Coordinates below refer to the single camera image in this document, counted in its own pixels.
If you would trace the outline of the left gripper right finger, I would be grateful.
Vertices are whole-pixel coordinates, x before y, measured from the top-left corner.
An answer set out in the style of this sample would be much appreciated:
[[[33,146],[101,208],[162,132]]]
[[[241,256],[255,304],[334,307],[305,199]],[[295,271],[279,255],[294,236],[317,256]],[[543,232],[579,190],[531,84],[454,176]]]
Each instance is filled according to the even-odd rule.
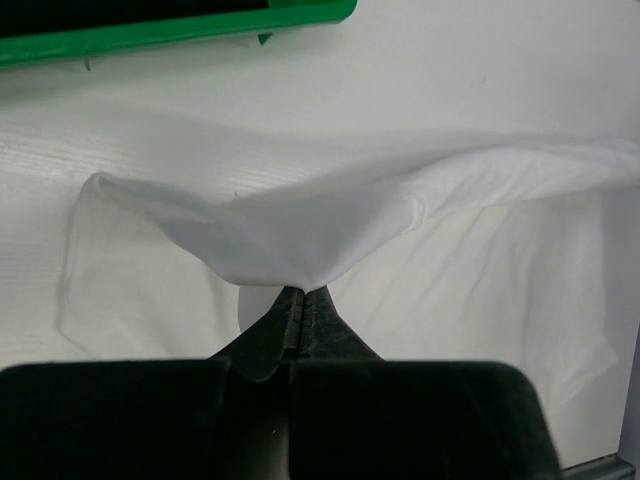
[[[305,295],[299,357],[311,360],[381,360],[340,317],[327,287]]]

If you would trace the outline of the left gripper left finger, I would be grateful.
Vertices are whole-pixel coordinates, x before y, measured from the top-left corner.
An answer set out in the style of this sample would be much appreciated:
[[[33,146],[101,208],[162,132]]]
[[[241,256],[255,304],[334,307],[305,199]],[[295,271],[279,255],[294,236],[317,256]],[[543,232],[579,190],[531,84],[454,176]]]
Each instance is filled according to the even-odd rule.
[[[212,359],[226,359],[244,379],[269,380],[280,365],[299,354],[305,293],[285,287],[269,310]]]

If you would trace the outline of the white t shirt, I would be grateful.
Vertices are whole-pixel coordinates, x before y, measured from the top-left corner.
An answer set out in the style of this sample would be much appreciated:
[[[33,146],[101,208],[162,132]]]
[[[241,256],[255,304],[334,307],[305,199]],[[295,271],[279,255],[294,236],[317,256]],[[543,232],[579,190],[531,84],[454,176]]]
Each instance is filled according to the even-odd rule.
[[[384,358],[522,370],[566,462],[617,446],[639,324],[636,144],[269,137],[243,159],[212,180],[92,175],[61,333],[96,359],[202,357],[282,287],[327,287]]]

